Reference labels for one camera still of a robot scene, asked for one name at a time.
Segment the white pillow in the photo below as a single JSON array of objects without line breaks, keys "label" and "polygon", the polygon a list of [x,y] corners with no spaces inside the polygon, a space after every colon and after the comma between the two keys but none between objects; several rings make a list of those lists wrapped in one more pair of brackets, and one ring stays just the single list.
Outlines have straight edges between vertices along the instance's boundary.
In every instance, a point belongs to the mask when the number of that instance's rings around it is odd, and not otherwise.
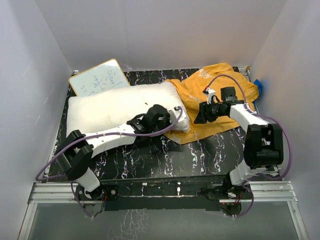
[{"label": "white pillow", "polygon": [[[115,128],[147,113],[154,104],[168,111],[181,106],[186,113],[176,88],[170,82],[112,89],[93,96],[74,96],[69,99],[66,135],[74,130],[93,133]],[[175,125],[174,130],[189,131],[189,117]]]}]

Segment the wall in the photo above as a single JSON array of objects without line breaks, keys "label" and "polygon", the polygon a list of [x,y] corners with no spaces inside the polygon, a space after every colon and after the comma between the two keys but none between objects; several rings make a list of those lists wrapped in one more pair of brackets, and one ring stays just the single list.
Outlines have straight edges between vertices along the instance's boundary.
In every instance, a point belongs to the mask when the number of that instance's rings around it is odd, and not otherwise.
[{"label": "wall", "polygon": [[17,239],[71,69],[34,0],[0,1],[0,239]]},{"label": "wall", "polygon": [[254,62],[286,0],[36,0],[72,69]]},{"label": "wall", "polygon": [[264,115],[281,121],[293,142],[292,181],[310,239],[319,239],[320,2],[286,3],[252,66],[264,85]]}]

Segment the yellow bag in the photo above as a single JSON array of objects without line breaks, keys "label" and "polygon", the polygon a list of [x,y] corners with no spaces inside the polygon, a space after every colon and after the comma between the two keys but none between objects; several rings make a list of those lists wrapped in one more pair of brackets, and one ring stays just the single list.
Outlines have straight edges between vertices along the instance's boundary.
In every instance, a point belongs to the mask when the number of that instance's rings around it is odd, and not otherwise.
[{"label": "yellow bag", "polygon": [[[214,122],[194,124],[199,113],[199,103],[207,101],[207,97],[203,93],[203,90],[209,82],[219,74],[227,74],[234,77],[241,85],[250,108],[255,109],[252,102],[257,99],[259,95],[258,87],[255,84],[249,82],[241,73],[235,72],[232,66],[227,63],[205,66],[183,81],[178,79],[166,80],[175,86],[180,95],[187,114],[190,117],[190,130],[187,133],[171,130],[166,132],[164,134],[165,136],[176,143],[187,144],[239,126],[236,121],[228,116],[218,117]],[[218,77],[210,86],[211,89],[215,90],[219,99],[221,99],[220,89],[225,87],[235,87],[238,100],[244,99],[237,84],[228,77]]]}]

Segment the marble tabletop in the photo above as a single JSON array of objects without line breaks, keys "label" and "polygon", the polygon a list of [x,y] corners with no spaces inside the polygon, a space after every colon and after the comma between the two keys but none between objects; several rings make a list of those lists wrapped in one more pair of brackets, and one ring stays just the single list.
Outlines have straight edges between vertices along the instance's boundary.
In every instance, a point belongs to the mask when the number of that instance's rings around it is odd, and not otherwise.
[{"label": "marble tabletop", "polygon": [[[166,79],[184,80],[193,69],[125,72],[130,85],[161,83]],[[68,100],[75,96],[69,86],[55,142],[57,149],[66,138]],[[120,146],[94,157],[89,167],[100,180],[225,175],[243,159],[245,132],[237,127],[208,138],[179,145],[165,136],[152,137],[133,145]],[[62,174],[57,163],[49,176]]]}]

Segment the handwriting on whiteboard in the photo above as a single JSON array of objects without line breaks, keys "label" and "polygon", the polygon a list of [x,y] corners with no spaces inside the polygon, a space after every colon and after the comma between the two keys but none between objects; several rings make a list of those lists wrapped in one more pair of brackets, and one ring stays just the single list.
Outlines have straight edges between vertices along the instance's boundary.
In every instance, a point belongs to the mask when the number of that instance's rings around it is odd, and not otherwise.
[{"label": "handwriting on whiteboard", "polygon": [[[112,71],[111,69],[108,69],[105,77],[99,78],[98,76],[93,75],[92,76],[93,77],[93,83],[92,83],[93,88],[90,88],[91,92],[90,92],[89,96],[97,94],[99,92],[103,92],[105,90],[110,90],[110,89],[114,88],[115,86],[122,84],[123,83],[122,81],[118,82],[117,84],[115,83],[115,81],[114,81],[115,75],[116,75],[116,73],[114,71]],[[87,91],[87,87],[85,85],[83,85],[81,87],[81,91],[83,93],[85,93]]]}]

